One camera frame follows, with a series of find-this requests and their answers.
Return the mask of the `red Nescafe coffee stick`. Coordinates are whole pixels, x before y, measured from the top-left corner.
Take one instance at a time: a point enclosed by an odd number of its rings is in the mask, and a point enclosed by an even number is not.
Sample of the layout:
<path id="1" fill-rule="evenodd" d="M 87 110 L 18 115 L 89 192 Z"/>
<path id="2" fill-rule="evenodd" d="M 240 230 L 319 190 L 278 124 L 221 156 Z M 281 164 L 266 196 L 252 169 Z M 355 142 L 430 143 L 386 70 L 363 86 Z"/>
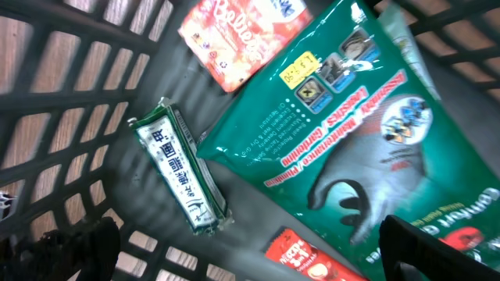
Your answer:
<path id="1" fill-rule="evenodd" d="M 262 252 L 269 260 L 286 265 L 311 280 L 367 281 L 285 226 L 275 232 Z"/>

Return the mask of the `green white gum pack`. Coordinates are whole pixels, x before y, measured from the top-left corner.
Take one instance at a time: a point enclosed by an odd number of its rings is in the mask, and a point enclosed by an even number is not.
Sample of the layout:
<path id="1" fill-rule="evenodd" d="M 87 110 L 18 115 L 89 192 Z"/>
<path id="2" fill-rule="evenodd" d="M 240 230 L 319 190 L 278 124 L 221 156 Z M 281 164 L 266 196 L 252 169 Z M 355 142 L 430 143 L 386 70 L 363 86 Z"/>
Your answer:
<path id="1" fill-rule="evenodd" d="M 212 235 L 234 222 L 205 160 L 196 156 L 195 140 L 172 100 L 162 97 L 143 118 L 127 122 L 195 235 Z"/>

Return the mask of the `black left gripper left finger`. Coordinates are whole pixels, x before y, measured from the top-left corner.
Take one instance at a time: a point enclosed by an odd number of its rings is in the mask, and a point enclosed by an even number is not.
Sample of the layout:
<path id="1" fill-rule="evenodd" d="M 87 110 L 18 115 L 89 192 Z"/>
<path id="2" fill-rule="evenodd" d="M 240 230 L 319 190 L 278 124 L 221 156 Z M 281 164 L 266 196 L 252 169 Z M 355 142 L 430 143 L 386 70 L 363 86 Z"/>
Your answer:
<path id="1" fill-rule="evenodd" d="M 120 230 L 105 217 L 74 233 L 59 229 L 36 242 L 21 240 L 1 250 L 2 280 L 110 280 L 120 254 Z"/>

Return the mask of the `green 3M gloves package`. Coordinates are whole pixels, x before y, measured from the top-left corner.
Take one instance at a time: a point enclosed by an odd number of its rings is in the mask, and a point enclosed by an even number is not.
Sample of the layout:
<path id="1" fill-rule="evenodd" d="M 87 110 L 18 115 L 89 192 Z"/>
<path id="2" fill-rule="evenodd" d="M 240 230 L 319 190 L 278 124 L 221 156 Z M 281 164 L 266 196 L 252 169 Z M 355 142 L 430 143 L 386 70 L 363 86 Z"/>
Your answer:
<path id="1" fill-rule="evenodd" d="M 382 280 L 396 215 L 499 267 L 499 180 L 361 1 L 337 1 L 247 84 L 198 146 Z"/>

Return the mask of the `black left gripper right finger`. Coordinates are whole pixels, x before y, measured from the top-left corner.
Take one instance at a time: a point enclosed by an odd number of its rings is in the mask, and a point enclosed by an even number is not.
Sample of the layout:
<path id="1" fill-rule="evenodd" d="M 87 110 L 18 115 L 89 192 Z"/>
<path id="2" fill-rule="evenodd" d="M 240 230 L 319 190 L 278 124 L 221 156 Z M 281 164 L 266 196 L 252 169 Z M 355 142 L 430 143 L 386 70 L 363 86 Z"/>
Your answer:
<path id="1" fill-rule="evenodd" d="M 379 246 L 387 281 L 498 280 L 499 272 L 474 261 L 395 215 L 380 224 Z"/>

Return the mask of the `red tissue packet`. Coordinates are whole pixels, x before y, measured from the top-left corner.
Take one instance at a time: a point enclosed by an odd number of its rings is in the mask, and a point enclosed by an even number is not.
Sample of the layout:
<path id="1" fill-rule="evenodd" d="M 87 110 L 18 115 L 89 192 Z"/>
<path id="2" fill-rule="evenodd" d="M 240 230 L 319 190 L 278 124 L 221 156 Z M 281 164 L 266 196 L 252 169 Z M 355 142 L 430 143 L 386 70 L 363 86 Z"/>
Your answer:
<path id="1" fill-rule="evenodd" d="M 302 0 L 201 0 L 178 33 L 224 92 L 232 93 L 312 17 Z"/>

